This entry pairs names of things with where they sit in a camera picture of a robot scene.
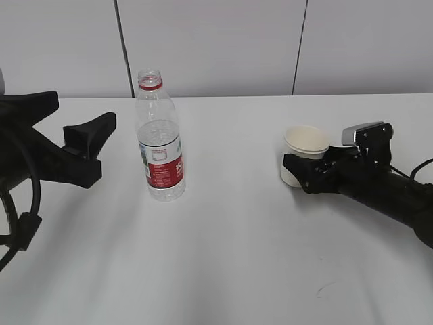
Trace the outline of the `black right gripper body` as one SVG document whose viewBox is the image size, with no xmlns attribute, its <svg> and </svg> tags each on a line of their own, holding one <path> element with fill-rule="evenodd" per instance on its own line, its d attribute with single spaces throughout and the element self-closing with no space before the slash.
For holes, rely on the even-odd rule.
<svg viewBox="0 0 433 325">
<path fill-rule="evenodd" d="M 354 200 L 389 198 L 383 179 L 390 169 L 368 165 L 358 148 L 355 148 L 355 155 L 350 160 L 326 166 L 319 172 L 319 194 L 341 194 Z"/>
</svg>

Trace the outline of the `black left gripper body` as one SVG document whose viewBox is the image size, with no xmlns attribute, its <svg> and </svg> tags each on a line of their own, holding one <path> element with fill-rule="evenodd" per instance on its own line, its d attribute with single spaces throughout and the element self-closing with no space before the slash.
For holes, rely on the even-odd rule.
<svg viewBox="0 0 433 325">
<path fill-rule="evenodd" d="M 10 190 L 31 178 L 90 188 L 102 177 L 101 161 L 85 160 L 59 147 L 34 126 L 1 122 L 1 187 Z"/>
</svg>

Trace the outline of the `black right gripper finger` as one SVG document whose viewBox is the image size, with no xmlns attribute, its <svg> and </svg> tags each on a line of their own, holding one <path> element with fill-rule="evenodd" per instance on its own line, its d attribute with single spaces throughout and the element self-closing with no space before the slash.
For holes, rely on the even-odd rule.
<svg viewBox="0 0 433 325">
<path fill-rule="evenodd" d="M 334 166 L 335 164 L 350 160 L 354 155 L 354 146 L 330 146 L 323 156 L 323 161 L 326 166 Z"/>
<path fill-rule="evenodd" d="M 301 158 L 295 154 L 284 154 L 283 157 L 283 166 L 295 177 L 307 194 L 320 193 L 319 170 L 323 165 L 322 159 Z"/>
</svg>

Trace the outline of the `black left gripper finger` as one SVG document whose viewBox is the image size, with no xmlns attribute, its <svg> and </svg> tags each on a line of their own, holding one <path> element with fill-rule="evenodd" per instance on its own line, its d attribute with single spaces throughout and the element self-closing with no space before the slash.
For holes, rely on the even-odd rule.
<svg viewBox="0 0 433 325">
<path fill-rule="evenodd" d="M 59 108 L 56 91 L 1 96 L 1 122 L 34 126 Z"/>
<path fill-rule="evenodd" d="M 80 125 L 63 127 L 63 149 L 85 160 L 97 159 L 104 144 L 116 129 L 116 115 L 105 113 Z"/>
</svg>

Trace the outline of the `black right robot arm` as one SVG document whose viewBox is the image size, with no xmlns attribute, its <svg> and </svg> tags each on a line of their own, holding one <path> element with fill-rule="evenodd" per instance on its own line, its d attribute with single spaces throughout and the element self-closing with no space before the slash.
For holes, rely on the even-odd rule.
<svg viewBox="0 0 433 325">
<path fill-rule="evenodd" d="M 285 154 L 285 167 L 307 194 L 341 194 L 413 229 L 432 247 L 432 185 L 369 166 L 356 147 L 330 147 L 312 160 Z"/>
</svg>

